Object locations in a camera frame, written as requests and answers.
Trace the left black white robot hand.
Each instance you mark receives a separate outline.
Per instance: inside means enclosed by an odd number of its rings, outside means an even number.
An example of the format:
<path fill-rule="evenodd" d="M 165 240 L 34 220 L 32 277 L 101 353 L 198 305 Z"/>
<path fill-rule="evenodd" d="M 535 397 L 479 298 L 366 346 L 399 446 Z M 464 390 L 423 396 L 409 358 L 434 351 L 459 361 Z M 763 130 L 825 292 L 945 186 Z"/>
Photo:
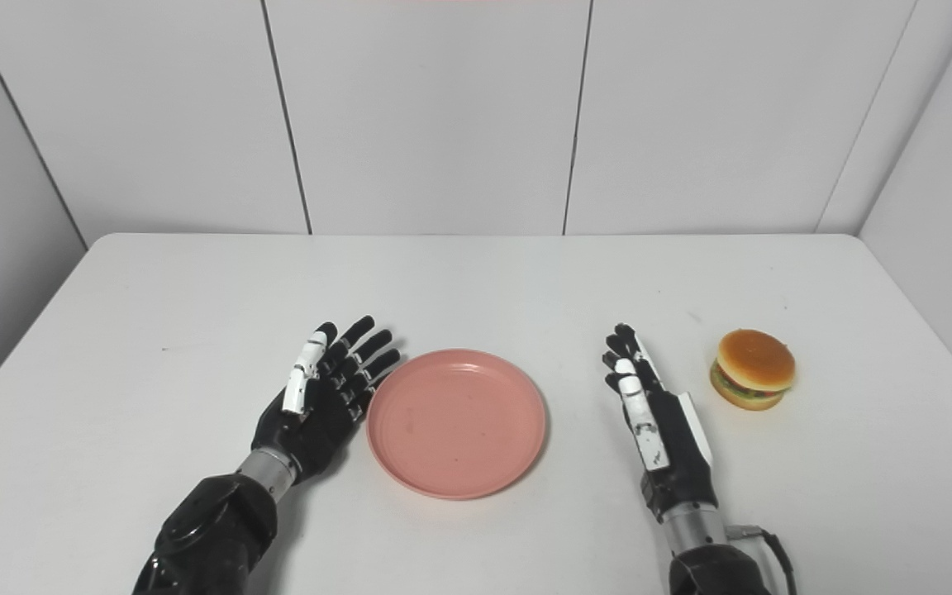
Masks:
<path fill-rule="evenodd" d="M 402 361 L 393 333 L 374 317 L 340 334 L 325 321 L 299 351 L 279 395 L 262 412 L 250 444 L 272 450 L 300 483 L 325 471 L 370 407 L 374 393 Z"/>

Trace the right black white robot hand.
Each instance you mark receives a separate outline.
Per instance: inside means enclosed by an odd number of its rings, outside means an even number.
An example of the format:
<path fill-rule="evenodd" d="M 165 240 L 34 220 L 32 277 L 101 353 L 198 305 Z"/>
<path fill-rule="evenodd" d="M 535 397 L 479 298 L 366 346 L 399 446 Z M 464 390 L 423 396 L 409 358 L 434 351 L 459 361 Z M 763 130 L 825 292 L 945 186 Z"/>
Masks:
<path fill-rule="evenodd" d="M 662 383 L 637 331 L 616 324 L 606 338 L 606 383 L 621 399 L 627 428 L 643 464 L 641 490 L 656 521 L 677 506 L 716 507 L 713 457 L 692 397 Z"/>

